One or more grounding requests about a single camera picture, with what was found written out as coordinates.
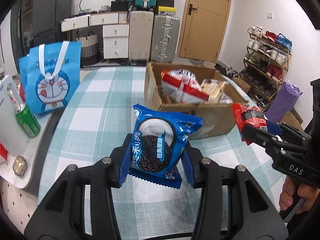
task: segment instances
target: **barcode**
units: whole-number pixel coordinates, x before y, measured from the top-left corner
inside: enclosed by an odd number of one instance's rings
[[[261,126],[260,130],[263,130],[264,132],[268,132],[268,128],[266,126]]]

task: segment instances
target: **metal screw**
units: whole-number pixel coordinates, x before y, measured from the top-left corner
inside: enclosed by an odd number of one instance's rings
[[[211,163],[211,160],[209,158],[202,158],[201,162],[203,164],[210,164]]]
[[[102,159],[102,162],[104,163],[104,164],[109,164],[109,163],[111,163],[111,158],[110,157],[105,157],[105,158],[103,158]]]
[[[237,166],[237,170],[238,170],[238,171],[242,171],[242,172],[243,172],[243,171],[246,171],[246,170],[247,170],[247,168],[246,168],[246,167],[244,167],[243,165],[238,165],[238,166]]]
[[[67,170],[68,171],[74,171],[76,169],[76,166],[74,165],[74,164],[70,164],[70,165],[68,165],[68,167],[67,167]]]

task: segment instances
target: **gray suitcase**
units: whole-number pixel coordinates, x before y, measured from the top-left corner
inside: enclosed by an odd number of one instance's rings
[[[156,15],[153,22],[151,60],[173,62],[176,52],[180,19],[170,15]]]
[[[129,59],[149,60],[153,16],[153,12],[131,12],[129,31]]]

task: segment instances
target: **white ribbon handle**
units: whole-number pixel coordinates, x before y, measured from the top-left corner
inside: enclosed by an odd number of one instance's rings
[[[40,68],[41,74],[44,77],[48,78],[49,80],[52,80],[52,78],[60,72],[62,63],[64,61],[64,57],[66,56],[66,53],[67,53],[68,46],[69,46],[68,41],[64,41],[62,43],[58,60],[52,74],[50,72],[47,72],[47,73],[44,72],[44,44],[41,44],[39,46],[39,68]]]

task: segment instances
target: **human hand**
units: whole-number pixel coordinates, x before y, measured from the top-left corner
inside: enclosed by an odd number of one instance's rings
[[[279,206],[281,210],[286,210],[293,203],[293,195],[297,189],[296,184],[293,180],[287,176],[282,187],[282,192],[280,194]],[[309,211],[318,197],[320,190],[318,187],[310,187],[305,184],[300,184],[298,188],[298,195],[300,197],[306,198],[304,204],[297,210],[296,214],[301,214],[303,212]]]

